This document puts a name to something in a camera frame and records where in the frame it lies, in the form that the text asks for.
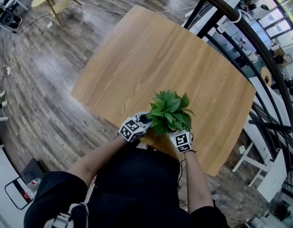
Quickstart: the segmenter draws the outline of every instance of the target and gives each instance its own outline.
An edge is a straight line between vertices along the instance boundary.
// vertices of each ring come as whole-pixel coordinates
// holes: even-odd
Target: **glove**
[[[148,112],[138,112],[127,118],[119,129],[119,134],[129,142],[140,139],[151,127],[152,119],[146,117]]]
[[[192,148],[192,135],[186,130],[168,133],[170,140],[180,153],[194,151]]]

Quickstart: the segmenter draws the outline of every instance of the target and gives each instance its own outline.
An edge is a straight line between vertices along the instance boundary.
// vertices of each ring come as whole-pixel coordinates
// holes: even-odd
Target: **black metal railing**
[[[271,153],[271,156],[273,157],[273,160],[278,154],[278,149],[283,150],[286,169],[288,173],[287,179],[283,184],[283,191],[293,198],[293,106],[283,76],[279,71],[272,55],[265,47],[264,43],[256,34],[256,32],[251,28],[251,26],[244,19],[241,19],[238,23],[236,23],[235,25],[237,26],[237,28],[244,34],[244,36],[256,49],[257,54],[262,58],[264,64],[267,66],[270,73],[272,74],[272,78],[278,85],[280,95],[284,101],[284,105],[287,110],[291,126],[284,125],[281,115],[279,113],[279,109],[277,108],[277,105],[273,99],[273,96],[270,93],[270,90],[268,89],[265,81],[262,79],[260,72],[256,69],[253,62],[249,59],[248,55],[244,53],[241,47],[226,32],[218,31],[218,21],[223,16],[226,16],[230,21],[236,21],[240,15],[238,11],[234,10],[223,0],[200,0],[199,4],[196,6],[193,13],[186,22],[184,28],[190,29],[192,25],[203,16],[204,11],[207,10],[210,6],[216,7],[217,11],[208,20],[206,25],[199,31],[197,36],[200,38],[206,37],[236,67],[236,69],[248,81],[250,81],[240,65],[238,65],[235,59],[229,55],[227,50],[225,50],[223,46],[221,46],[213,37],[208,34],[208,32],[212,28],[215,28],[217,32],[221,34],[240,54],[243,61],[252,69],[253,73],[256,75],[259,82],[261,83],[274,108],[278,121],[270,115],[259,93],[256,92],[256,97],[260,105],[256,104],[255,102],[253,103],[252,110],[250,111],[250,117],[252,118],[252,121],[250,123],[255,124],[259,129],[259,132],[263,136],[264,141]]]

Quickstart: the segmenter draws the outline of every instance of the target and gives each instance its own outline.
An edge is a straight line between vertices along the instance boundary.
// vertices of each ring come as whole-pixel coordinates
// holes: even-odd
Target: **white cable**
[[[167,11],[162,11],[162,12],[157,12],[157,13],[166,13],[166,12],[171,12],[171,11],[178,11],[178,10],[188,10],[188,9],[192,9],[194,7],[196,7],[197,5],[193,6],[193,7],[189,7],[189,8],[185,8],[185,9],[172,9],[172,10],[167,10]]]
[[[97,6],[90,5],[90,4],[86,4],[86,3],[81,3],[81,4],[82,4],[82,5],[86,5],[86,6],[90,6],[90,7],[94,7],[94,8],[97,8],[97,9],[101,9],[101,10],[104,10],[104,11],[112,12],[112,13],[121,13],[121,14],[126,14],[126,13],[117,12],[117,11],[112,11],[112,10],[108,10],[108,9],[102,9],[102,8],[99,8],[99,7],[97,7]]]
[[[244,10],[238,9],[238,12],[239,12],[239,18],[237,20],[235,20],[235,21],[230,21],[229,22],[230,24],[236,24],[236,23],[238,23],[241,20],[241,18],[242,18],[242,13],[245,13],[247,16],[249,16],[249,14],[247,12],[245,12]]]
[[[33,43],[33,45],[32,45],[32,47],[23,55],[23,56],[21,56],[18,60],[17,60],[17,63],[11,68],[11,69],[13,69],[13,68],[15,68],[15,66],[19,63],[19,61],[24,57],[24,56],[26,56],[26,54],[28,53],[28,52],[30,52],[32,49],[33,49],[33,47],[35,46],[35,44],[36,44],[36,42],[37,42],[37,39],[40,37],[40,35],[42,34],[42,32],[43,32],[43,30],[45,29],[45,27],[51,22],[51,21],[49,21],[43,28],[42,28],[42,30],[41,30],[41,32],[40,32],[40,34],[38,35],[38,37],[36,38],[36,40],[34,41],[34,43]]]
[[[2,66],[0,66],[0,68],[1,68],[1,67],[5,67],[5,66],[8,67],[7,65],[2,65]]]
[[[123,12],[118,12],[118,11],[112,11],[112,10],[108,10],[108,9],[102,9],[102,8],[100,8],[100,7],[97,7],[97,6],[94,6],[94,5],[91,5],[91,4],[86,4],[86,3],[81,3],[82,5],[86,5],[86,6],[90,6],[90,7],[94,7],[94,8],[97,8],[97,9],[101,9],[101,10],[103,10],[103,11],[108,11],[108,12],[111,12],[111,13],[120,13],[120,14],[126,14],[126,13],[123,13]],[[74,6],[77,6],[77,5],[73,5],[73,6],[67,6],[66,7],[66,9],[67,8],[71,8],[71,7],[74,7]],[[166,12],[171,12],[171,11],[177,11],[177,10],[188,10],[188,9],[192,9],[192,8],[194,8],[194,7],[196,7],[196,5],[195,6],[192,6],[192,7],[189,7],[189,8],[184,8],[184,9],[172,9],[172,10],[167,10],[167,11],[161,11],[161,12],[157,12],[157,13],[166,13]],[[37,40],[38,40],[38,38],[40,37],[40,35],[42,34],[42,32],[43,32],[43,30],[45,29],[45,27],[50,23],[50,22],[52,22],[53,20],[55,19],[55,17],[53,17],[53,19],[51,20],[51,21],[49,21],[43,28],[42,28],[42,30],[41,30],[41,32],[40,32],[40,34],[38,35],[38,37],[36,38],[36,40],[35,40],[35,42],[33,43],[33,45],[32,45],[32,47],[23,55],[23,56],[21,56],[18,60],[17,60],[17,62],[16,62],[16,64],[12,67],[12,68],[10,68],[10,70],[11,69],[13,69],[13,68],[15,68],[16,67],[16,65],[19,63],[19,61],[24,57],[24,56],[26,56],[26,54],[28,53],[28,52],[30,52],[32,49],[33,49],[33,47],[35,46],[35,44],[36,44],[36,42],[37,42]]]

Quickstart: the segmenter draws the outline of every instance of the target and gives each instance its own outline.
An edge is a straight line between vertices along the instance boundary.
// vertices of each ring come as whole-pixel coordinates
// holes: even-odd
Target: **desk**
[[[215,176],[232,151],[251,108],[255,89],[222,55],[173,21],[134,6],[89,60],[72,96],[120,126],[149,111],[159,90],[187,93],[193,148],[204,172]],[[174,156],[167,135],[143,141]]]
[[[4,7],[9,9],[15,2],[18,3],[23,9],[28,11],[27,6],[23,4],[21,0],[9,0]]]
[[[38,5],[42,4],[43,2],[47,2],[48,6],[50,7],[50,10],[52,12],[52,14],[57,18],[59,24],[63,27],[59,17],[57,16],[58,13],[60,13],[61,11],[63,11],[65,8],[67,8],[67,6],[69,5],[69,3],[71,2],[71,0],[60,0],[58,3],[54,3],[53,0],[33,0],[31,6],[37,7]],[[74,2],[76,2],[77,4],[81,5],[81,3],[78,0],[72,0]]]

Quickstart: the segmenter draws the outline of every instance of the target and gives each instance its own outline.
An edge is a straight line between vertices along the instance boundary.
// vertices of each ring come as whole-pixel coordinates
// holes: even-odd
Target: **strap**
[[[74,207],[77,207],[77,206],[84,206],[84,208],[86,210],[86,216],[85,216],[86,226],[85,226],[85,228],[88,228],[89,211],[88,211],[87,203],[90,200],[90,197],[93,193],[94,188],[95,188],[95,184],[93,184],[89,187],[84,202],[82,202],[80,204],[77,204],[77,203],[71,204],[67,214],[60,213],[56,218],[52,218],[52,219],[48,220],[45,223],[44,228],[74,228],[74,221],[71,218],[71,211]]]

